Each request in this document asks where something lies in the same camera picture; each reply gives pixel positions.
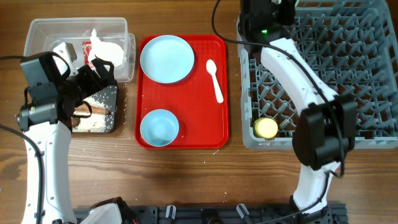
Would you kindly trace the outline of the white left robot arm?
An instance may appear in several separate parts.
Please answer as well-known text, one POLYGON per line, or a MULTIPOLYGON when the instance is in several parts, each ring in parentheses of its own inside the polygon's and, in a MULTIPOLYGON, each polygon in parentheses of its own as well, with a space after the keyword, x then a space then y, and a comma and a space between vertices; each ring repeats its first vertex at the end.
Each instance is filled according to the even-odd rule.
POLYGON ((95 58, 72 75, 61 72, 54 52, 21 60, 30 103, 21 107, 18 123, 27 148, 27 200, 23 223, 77 223, 70 197, 68 152, 72 118, 85 98, 115 86, 114 65, 95 58))

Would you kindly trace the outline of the light blue plate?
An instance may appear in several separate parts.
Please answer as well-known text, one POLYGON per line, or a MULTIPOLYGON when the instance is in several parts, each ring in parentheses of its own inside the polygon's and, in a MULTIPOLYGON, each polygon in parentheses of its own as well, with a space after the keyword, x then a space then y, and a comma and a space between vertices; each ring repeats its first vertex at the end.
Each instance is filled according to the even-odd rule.
POLYGON ((195 54, 190 44, 175 35, 160 35, 148 41, 141 51, 144 74, 157 83, 171 84, 183 80, 192 70, 195 54))

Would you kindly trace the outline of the small light blue bowl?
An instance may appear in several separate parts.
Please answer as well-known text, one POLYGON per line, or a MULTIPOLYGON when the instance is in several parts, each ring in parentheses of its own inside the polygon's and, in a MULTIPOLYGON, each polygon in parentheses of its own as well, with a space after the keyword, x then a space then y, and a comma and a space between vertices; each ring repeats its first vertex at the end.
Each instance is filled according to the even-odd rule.
POLYGON ((154 147, 164 147, 174 142, 179 129, 177 117, 165 109, 147 113, 140 124, 141 137, 148 145, 154 147))

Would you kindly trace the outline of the yellow plastic cup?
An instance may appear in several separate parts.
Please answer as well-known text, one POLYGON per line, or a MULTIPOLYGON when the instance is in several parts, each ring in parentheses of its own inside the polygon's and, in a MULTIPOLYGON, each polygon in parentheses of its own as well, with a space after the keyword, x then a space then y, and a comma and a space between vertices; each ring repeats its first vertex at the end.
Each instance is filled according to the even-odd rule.
POLYGON ((255 120, 254 135, 258 138, 273 139, 279 130, 277 123, 271 118, 259 118, 255 120))

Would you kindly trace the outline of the white plastic spoon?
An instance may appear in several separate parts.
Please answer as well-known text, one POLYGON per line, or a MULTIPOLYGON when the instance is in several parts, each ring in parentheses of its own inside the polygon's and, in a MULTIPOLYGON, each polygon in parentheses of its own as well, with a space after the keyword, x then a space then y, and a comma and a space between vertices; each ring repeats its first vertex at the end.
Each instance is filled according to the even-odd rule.
POLYGON ((212 77, 217 102, 223 103, 224 102, 223 94, 222 94, 220 85, 218 83, 217 77, 216 77, 217 67, 213 60, 211 60, 211 59, 207 60, 206 70, 212 77))

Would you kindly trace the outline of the brown sweet potato piece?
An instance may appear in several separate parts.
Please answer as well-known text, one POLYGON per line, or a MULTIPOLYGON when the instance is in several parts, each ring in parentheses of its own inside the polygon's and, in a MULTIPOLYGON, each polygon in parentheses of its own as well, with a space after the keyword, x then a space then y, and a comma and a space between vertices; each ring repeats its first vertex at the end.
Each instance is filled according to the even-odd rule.
POLYGON ((109 115, 110 112, 104 108, 94 106, 88 107, 87 105, 81 105, 75 108, 75 115, 88 116, 91 114, 109 115))

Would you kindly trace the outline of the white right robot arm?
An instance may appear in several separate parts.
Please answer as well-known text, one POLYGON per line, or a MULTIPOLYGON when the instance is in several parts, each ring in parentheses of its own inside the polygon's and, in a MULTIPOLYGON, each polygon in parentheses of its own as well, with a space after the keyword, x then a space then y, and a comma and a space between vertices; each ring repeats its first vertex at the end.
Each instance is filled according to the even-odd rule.
POLYGON ((337 169, 354 148, 356 102, 339 95, 300 56, 285 30, 295 19, 295 1, 241 1, 238 32, 245 49, 283 86, 300 115, 292 145, 301 163, 292 201, 303 217, 320 213, 337 169))

